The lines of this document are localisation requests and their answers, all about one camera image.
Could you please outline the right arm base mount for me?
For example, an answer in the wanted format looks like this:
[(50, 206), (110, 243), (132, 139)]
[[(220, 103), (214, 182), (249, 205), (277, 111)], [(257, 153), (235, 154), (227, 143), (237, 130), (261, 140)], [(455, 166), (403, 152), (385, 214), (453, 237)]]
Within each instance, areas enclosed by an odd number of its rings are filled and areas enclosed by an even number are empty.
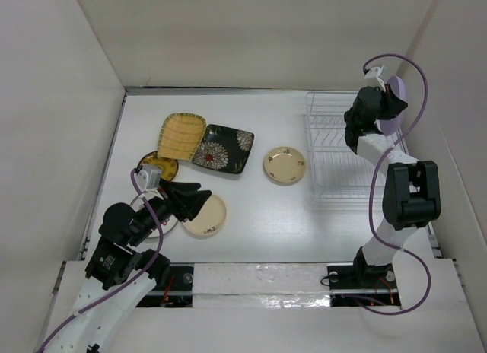
[(329, 289), (332, 307), (385, 307), (401, 305), (395, 279), (383, 275), (359, 278), (351, 264), (332, 264), (320, 279)]

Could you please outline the purple round plate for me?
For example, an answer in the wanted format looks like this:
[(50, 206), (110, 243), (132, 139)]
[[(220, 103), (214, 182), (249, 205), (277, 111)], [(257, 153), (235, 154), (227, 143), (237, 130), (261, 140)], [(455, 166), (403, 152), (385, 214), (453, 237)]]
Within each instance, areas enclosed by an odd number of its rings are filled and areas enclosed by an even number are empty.
[(387, 79), (387, 85), (394, 95), (392, 107), (379, 120), (379, 127), (385, 136), (391, 136), (399, 129), (404, 117), (404, 105), (407, 104), (406, 85), (398, 75)]

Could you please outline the yellow bamboo pattern tray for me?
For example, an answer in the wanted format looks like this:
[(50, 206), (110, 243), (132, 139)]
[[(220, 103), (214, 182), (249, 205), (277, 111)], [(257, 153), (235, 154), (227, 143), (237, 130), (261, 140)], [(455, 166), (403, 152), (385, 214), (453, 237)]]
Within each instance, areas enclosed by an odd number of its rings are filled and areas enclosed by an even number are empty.
[(205, 119), (195, 113), (171, 113), (163, 122), (157, 156), (191, 161), (206, 131)]

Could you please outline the cream plate with red flowers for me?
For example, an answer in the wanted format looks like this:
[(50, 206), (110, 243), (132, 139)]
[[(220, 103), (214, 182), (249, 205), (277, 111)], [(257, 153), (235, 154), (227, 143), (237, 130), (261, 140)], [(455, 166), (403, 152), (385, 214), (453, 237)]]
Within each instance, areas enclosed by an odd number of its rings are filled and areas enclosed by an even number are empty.
[(282, 146), (273, 148), (265, 155), (263, 168), (271, 180), (282, 184), (292, 184), (303, 178), (307, 163), (300, 151)]

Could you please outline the black square floral plate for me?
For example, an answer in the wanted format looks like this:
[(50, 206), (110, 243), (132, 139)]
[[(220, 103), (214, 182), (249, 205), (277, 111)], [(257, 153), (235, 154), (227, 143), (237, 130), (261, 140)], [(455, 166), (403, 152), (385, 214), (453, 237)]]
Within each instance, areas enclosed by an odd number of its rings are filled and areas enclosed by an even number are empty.
[(192, 163), (222, 173), (241, 174), (254, 139), (252, 132), (209, 124)]

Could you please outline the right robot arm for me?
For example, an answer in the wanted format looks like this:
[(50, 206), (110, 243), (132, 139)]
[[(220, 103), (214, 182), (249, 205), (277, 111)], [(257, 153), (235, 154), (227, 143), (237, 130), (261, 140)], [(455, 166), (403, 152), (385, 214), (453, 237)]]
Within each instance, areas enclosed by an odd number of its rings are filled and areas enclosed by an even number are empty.
[(373, 237), (354, 258), (351, 277), (361, 288), (372, 288), (392, 270), (393, 257), (404, 243), (441, 213), (438, 166), (419, 161), (398, 149), (377, 123), (397, 117), (407, 108), (390, 86), (360, 89), (345, 112), (345, 142), (385, 177), (384, 218)]

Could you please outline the yellow brown rimmed round plate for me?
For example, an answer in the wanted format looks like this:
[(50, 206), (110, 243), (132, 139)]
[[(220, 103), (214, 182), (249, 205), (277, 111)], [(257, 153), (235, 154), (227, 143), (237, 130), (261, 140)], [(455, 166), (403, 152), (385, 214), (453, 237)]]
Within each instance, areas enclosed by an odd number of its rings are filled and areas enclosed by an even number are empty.
[(143, 165), (154, 165), (161, 170), (161, 178), (166, 181), (172, 181), (179, 170), (179, 163), (176, 159), (159, 157), (157, 151), (146, 154), (138, 163), (138, 167)]

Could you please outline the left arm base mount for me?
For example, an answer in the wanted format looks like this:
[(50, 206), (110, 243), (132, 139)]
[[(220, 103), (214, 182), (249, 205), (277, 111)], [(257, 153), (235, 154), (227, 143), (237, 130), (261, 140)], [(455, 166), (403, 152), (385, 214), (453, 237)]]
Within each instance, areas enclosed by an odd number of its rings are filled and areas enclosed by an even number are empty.
[(146, 294), (139, 308), (186, 308), (193, 305), (194, 265), (172, 264), (164, 285), (157, 286)]

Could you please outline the white plate with red pattern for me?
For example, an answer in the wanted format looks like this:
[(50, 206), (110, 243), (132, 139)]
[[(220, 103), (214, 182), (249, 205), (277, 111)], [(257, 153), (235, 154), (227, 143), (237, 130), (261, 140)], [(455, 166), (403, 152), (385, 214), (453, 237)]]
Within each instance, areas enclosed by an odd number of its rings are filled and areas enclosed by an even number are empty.
[[(144, 203), (142, 201), (142, 197), (145, 197), (148, 201), (151, 201), (152, 199), (162, 199), (160, 195), (158, 195), (156, 192), (143, 192), (141, 196), (136, 196), (132, 199), (132, 201), (129, 203), (129, 205), (135, 210), (135, 211), (140, 211), (142, 210), (142, 207), (144, 206)], [(168, 235), (179, 223), (177, 218), (173, 215), (168, 217), (167, 219), (161, 221), (161, 229), (163, 231), (163, 236), (165, 237)], [(159, 230), (157, 226), (155, 225), (151, 229), (151, 233), (149, 234), (148, 238), (145, 240), (146, 242), (152, 242), (159, 240)]]

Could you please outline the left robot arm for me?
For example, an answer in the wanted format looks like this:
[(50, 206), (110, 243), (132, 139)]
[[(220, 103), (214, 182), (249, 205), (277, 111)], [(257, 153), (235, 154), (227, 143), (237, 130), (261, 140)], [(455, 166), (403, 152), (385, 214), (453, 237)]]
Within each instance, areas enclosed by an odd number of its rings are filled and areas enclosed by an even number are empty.
[(200, 183), (160, 180), (158, 195), (143, 205), (111, 205), (103, 215), (100, 239), (85, 267), (85, 277), (69, 317), (45, 338), (41, 352), (105, 352), (142, 298), (169, 282), (170, 260), (161, 249), (136, 251), (153, 230), (175, 217), (191, 221), (211, 197)]

